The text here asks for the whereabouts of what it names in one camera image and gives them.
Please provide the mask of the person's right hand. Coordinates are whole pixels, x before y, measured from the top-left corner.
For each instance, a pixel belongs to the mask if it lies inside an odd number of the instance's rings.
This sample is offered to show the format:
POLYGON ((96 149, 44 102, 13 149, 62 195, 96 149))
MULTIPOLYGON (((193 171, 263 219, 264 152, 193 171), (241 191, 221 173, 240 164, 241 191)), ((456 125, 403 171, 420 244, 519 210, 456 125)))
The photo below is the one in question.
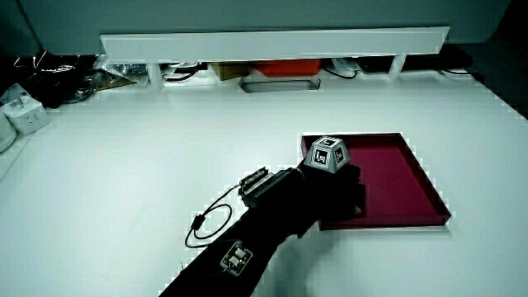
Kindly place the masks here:
POLYGON ((355 219, 365 213, 361 170, 351 164, 342 139, 327 135, 316 139, 298 169, 317 220, 355 219))

